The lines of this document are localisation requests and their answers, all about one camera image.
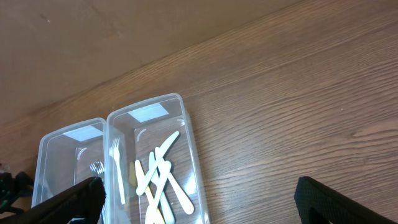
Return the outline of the white plastic knife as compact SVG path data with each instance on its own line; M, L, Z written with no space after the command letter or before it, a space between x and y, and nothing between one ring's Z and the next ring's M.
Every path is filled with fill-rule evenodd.
M164 160L163 157L160 156L161 152L162 151L160 150L159 147L155 148L155 158L161 159L161 162L160 162L158 168L159 168L160 173L162 174L165 172L166 161ZM193 206L191 200L189 199L189 197L187 196L187 194L183 191L181 186L175 180L175 177L173 176L171 171L169 171L167 178L168 178L168 180L178 198L178 201L179 201L181 207L183 208L183 211L188 215L192 214L194 212L194 206Z

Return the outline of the yellow plastic knife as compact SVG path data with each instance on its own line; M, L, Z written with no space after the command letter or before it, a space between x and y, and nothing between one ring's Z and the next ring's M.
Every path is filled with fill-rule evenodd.
M135 170L136 170L136 178L137 178L137 183L140 184L144 180L144 170L142 168L141 162L139 160L135 160L134 162ZM146 211L146 217L145 217L145 224L165 224L164 218L158 208L156 208L155 211L152 209L152 204L154 203L154 196L152 194L152 191L149 187L149 185L146 187L144 191L147 201L149 203Z

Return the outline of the light blue plastic knife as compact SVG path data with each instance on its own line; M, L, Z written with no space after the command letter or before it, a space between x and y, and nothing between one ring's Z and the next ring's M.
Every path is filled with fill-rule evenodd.
M169 161L163 162L160 167L160 176L158 181L157 190L153 202L147 208L145 224L153 224L157 219L157 209L164 187L166 185L168 176L171 170L171 163Z

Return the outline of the steel fork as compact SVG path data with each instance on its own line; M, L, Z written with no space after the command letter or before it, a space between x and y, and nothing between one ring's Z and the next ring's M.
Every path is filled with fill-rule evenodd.
M90 170L91 170L91 172L92 172L94 177L101 178L101 172L98 170L97 162L94 162L94 163L90 164Z

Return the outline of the teal plastic knife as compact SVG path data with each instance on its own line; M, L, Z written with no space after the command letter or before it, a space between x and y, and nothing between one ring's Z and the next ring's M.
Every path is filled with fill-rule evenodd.
M144 193L145 189L149 185L152 176L154 175L154 172L157 170L159 164L161 163L161 159L164 157L166 152L169 150L169 148L175 142L175 140L178 138L179 135L180 135L179 131L174 132L159 147L160 150L159 158L155 160L154 165L150 167L149 171L145 174L143 180L138 182L136 194L142 195Z

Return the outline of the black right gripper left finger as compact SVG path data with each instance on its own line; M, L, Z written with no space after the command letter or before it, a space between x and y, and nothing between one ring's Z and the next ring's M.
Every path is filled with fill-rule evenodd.
M26 212L1 219L1 224L97 224L106 199L103 181L89 177Z

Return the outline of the pale grey-blue plastic knife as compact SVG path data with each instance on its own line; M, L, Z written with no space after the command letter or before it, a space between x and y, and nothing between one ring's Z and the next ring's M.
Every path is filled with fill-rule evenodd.
M151 152L149 154L149 166L150 167L154 165L155 160L156 160L155 152ZM157 190L157 186L158 186L159 176L160 176L160 171L159 171L159 168L157 168L157 170L154 172L154 175L152 176L152 178L150 180L153 184L155 184L156 190ZM169 201L168 201L167 197L165 196L164 190L162 192L159 205L161 207L162 216L164 218L165 223L166 224L174 224L175 217L173 215Z

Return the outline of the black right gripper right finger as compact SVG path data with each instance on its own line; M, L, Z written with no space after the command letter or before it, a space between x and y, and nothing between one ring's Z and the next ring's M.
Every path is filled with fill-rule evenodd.
M298 178L294 200L304 224L396 224L309 176Z

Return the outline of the white plastic fork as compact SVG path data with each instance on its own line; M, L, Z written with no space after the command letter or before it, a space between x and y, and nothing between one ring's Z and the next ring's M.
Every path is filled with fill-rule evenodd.
M113 140L113 143L111 146L111 152L109 153L109 155L113 158L113 160L116 164L119 194L120 194L121 204L124 205L126 203L126 199L125 199L123 177L122 177L121 166L120 166L119 142L120 142L119 138L116 138Z

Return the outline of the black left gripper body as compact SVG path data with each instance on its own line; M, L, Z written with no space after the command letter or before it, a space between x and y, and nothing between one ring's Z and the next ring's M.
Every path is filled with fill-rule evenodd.
M18 173L15 177L11 173L1 173L1 214L24 213L21 208L12 204L21 197L30 197L33 194L34 180L25 172Z

